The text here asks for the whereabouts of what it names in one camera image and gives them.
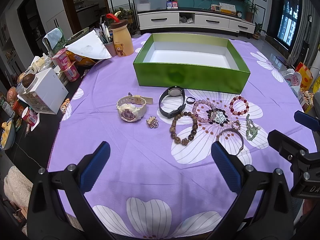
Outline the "white tv cabinet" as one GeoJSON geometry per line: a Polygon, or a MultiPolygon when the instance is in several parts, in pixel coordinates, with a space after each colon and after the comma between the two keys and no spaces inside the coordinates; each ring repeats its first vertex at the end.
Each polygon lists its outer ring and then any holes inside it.
{"type": "Polygon", "coordinates": [[[205,11],[159,10],[138,14],[140,30],[165,28],[198,28],[253,34],[255,24],[246,20],[205,11]]]}

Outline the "gold flower brooch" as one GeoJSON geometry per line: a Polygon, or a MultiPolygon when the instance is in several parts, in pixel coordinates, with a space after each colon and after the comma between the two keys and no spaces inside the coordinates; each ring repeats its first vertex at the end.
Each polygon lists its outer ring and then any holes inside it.
{"type": "Polygon", "coordinates": [[[155,116],[149,116],[146,120],[146,123],[149,128],[157,128],[158,127],[158,120],[155,116]]]}

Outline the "cream white sport watch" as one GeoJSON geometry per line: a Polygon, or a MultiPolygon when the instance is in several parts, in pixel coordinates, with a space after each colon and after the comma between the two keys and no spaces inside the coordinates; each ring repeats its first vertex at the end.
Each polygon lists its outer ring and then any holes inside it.
{"type": "Polygon", "coordinates": [[[116,107],[119,117],[126,122],[136,122],[140,120],[146,113],[147,105],[153,104],[153,98],[132,95],[120,98],[117,101],[116,107]]]}

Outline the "blue cloth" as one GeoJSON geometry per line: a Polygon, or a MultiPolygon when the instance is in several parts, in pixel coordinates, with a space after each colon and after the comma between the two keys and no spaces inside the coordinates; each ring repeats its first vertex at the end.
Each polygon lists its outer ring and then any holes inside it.
{"type": "Polygon", "coordinates": [[[63,33],[60,30],[60,28],[54,28],[44,36],[42,42],[44,46],[47,48],[47,50],[50,51],[54,49],[54,47],[61,40],[62,37],[63,33]]]}

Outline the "white paper sheet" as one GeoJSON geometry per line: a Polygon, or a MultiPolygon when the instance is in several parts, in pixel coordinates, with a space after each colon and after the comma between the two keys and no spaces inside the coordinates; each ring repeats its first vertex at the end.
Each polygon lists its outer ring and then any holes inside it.
{"type": "Polygon", "coordinates": [[[112,57],[95,30],[66,45],[65,48],[75,55],[90,59],[106,60],[112,57]]]}

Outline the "yellow orange bag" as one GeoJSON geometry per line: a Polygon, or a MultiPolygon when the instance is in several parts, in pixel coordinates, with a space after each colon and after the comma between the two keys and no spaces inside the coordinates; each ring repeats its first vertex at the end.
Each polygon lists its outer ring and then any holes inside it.
{"type": "Polygon", "coordinates": [[[302,77],[300,87],[304,90],[309,90],[313,81],[313,75],[310,69],[304,63],[300,62],[295,72],[298,72],[302,77]]]}

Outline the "pink yogurt cup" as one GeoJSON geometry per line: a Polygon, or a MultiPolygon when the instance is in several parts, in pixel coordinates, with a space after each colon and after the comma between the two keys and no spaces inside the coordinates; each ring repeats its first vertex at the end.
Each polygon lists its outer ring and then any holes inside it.
{"type": "Polygon", "coordinates": [[[67,48],[59,50],[52,57],[52,61],[54,61],[60,67],[61,70],[66,70],[71,65],[71,61],[67,55],[67,48]]]}
{"type": "Polygon", "coordinates": [[[75,61],[71,62],[63,72],[70,82],[74,82],[79,78],[79,72],[75,66],[75,61]]]}

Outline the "pen holder cup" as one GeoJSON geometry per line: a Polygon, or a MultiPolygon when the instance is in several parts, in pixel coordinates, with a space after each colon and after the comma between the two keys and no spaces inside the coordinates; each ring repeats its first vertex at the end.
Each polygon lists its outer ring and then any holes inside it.
{"type": "Polygon", "coordinates": [[[113,38],[111,37],[107,26],[104,23],[101,23],[100,29],[102,30],[103,36],[106,40],[106,43],[105,43],[106,49],[108,50],[108,52],[111,54],[112,57],[115,57],[117,55],[117,52],[113,43],[113,38]]]}

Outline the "silver bangle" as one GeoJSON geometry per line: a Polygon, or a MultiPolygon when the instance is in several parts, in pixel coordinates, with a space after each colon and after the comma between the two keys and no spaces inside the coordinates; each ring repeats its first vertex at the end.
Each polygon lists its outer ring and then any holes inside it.
{"type": "Polygon", "coordinates": [[[222,137],[223,133],[226,133],[226,132],[231,132],[231,133],[234,133],[234,134],[237,134],[241,140],[241,147],[239,148],[238,152],[236,155],[239,155],[241,153],[241,151],[244,149],[244,138],[243,136],[241,135],[241,133],[234,129],[234,128],[227,128],[227,129],[223,129],[218,135],[217,135],[217,139],[216,141],[219,141],[220,137],[222,137]]]}

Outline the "black white bead ornament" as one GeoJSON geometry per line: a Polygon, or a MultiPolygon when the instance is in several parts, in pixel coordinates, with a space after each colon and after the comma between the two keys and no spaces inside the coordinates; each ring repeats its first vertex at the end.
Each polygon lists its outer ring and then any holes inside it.
{"type": "Polygon", "coordinates": [[[206,113],[210,124],[218,124],[223,127],[224,124],[228,124],[230,122],[226,112],[222,109],[209,109],[206,113]]]}

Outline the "white small carton box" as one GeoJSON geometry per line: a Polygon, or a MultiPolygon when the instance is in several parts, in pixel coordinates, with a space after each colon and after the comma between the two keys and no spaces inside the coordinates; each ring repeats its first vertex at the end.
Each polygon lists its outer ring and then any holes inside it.
{"type": "Polygon", "coordinates": [[[18,98],[27,103],[36,113],[57,114],[68,95],[68,90],[52,68],[35,75],[28,88],[17,87],[18,98]]]}

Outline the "black wrist watch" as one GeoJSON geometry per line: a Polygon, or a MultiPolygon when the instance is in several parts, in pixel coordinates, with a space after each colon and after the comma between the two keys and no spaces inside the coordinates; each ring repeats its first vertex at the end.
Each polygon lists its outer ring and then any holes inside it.
{"type": "Polygon", "coordinates": [[[159,112],[168,119],[172,119],[186,107],[185,91],[182,87],[172,86],[167,88],[158,101],[159,112]]]}

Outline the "yellow bear bottle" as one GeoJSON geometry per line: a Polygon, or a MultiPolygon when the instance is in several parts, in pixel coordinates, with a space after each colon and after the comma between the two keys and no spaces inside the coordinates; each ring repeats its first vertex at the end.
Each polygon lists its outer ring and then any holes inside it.
{"type": "Polygon", "coordinates": [[[113,33],[113,44],[119,57],[133,54],[134,47],[132,38],[127,28],[127,20],[120,20],[114,14],[106,14],[106,18],[112,19],[110,28],[113,33]]]}

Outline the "purple floral tablecloth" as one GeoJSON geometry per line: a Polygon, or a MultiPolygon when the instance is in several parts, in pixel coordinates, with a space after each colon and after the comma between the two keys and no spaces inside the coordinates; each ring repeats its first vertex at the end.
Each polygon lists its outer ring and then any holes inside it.
{"type": "MultiPolygon", "coordinates": [[[[295,122],[299,101],[271,62],[249,42],[232,44],[251,72],[242,91],[249,113],[230,113],[234,94],[187,90],[186,95],[210,101],[226,112],[229,126],[240,127],[244,149],[237,156],[243,164],[265,172],[281,168],[292,186],[290,163],[268,145],[267,135],[278,130],[316,152],[313,134],[295,122]]],[[[200,124],[187,146],[175,144],[169,132],[172,121],[159,112],[164,90],[138,84],[135,58],[135,54],[115,57],[89,71],[61,120],[49,170],[78,163],[106,141],[110,158],[86,198],[110,232],[148,239],[210,232],[236,197],[210,154],[212,143],[226,127],[200,124]],[[153,98],[136,122],[123,121],[116,107],[129,93],[153,98]],[[148,127],[149,116],[157,118],[157,128],[148,127]]],[[[241,147],[239,136],[230,132],[223,133],[219,142],[234,155],[241,147]]]]}

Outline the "red snack can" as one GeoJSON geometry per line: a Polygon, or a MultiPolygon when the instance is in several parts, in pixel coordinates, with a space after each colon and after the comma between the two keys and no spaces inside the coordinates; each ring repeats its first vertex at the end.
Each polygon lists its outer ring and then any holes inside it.
{"type": "Polygon", "coordinates": [[[38,120],[37,115],[29,108],[26,107],[21,115],[22,119],[26,121],[31,127],[33,127],[38,120]]]}

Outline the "small alarm clock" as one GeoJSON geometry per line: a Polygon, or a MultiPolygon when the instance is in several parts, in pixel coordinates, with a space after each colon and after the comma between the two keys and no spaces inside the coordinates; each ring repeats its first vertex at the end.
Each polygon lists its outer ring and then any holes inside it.
{"type": "Polygon", "coordinates": [[[237,15],[239,18],[242,18],[242,12],[241,12],[241,11],[237,11],[237,12],[236,12],[236,15],[237,15]]]}

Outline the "clear storage bin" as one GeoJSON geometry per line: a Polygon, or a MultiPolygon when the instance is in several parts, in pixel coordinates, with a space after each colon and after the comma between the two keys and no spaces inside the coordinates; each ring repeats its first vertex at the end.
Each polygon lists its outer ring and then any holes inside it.
{"type": "Polygon", "coordinates": [[[167,8],[167,0],[133,0],[137,12],[164,10],[167,8]]]}

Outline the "potted plant by door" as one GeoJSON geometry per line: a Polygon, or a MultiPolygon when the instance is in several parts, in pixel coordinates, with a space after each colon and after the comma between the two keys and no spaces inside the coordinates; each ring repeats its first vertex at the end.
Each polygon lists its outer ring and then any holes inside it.
{"type": "Polygon", "coordinates": [[[131,35],[135,35],[138,30],[136,15],[132,9],[119,7],[113,11],[114,15],[120,20],[127,20],[127,28],[131,35]]]}

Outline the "potted plant right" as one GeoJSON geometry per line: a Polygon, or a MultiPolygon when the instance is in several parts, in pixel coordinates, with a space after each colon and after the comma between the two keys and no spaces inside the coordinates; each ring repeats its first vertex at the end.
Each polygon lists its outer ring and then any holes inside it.
{"type": "Polygon", "coordinates": [[[245,0],[244,7],[246,9],[245,20],[253,23],[254,16],[259,12],[259,7],[250,0],[245,0]]]}

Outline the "white plastic bag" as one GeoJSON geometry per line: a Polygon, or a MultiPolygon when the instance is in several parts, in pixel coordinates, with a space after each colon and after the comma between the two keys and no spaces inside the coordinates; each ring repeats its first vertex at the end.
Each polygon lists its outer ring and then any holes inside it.
{"type": "Polygon", "coordinates": [[[300,85],[302,81],[302,76],[299,72],[295,72],[293,69],[287,69],[280,72],[283,79],[287,82],[294,95],[298,97],[300,91],[300,85]]]}

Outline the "green cardboard box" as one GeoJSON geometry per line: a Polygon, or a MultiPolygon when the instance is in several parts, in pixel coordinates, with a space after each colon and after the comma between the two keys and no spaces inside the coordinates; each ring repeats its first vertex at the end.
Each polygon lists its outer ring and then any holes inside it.
{"type": "Polygon", "coordinates": [[[140,86],[240,94],[251,74],[226,38],[157,33],[146,40],[133,66],[140,86]]]}

